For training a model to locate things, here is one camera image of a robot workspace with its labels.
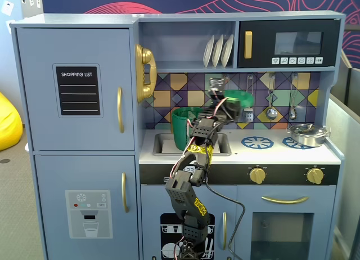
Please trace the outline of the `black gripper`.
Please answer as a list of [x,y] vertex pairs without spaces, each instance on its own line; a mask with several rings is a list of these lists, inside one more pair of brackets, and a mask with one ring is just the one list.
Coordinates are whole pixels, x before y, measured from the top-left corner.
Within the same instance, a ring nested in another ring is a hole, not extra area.
[[215,123],[238,121],[242,113],[241,102],[218,92],[210,95],[210,106],[201,113],[201,119],[213,120]]

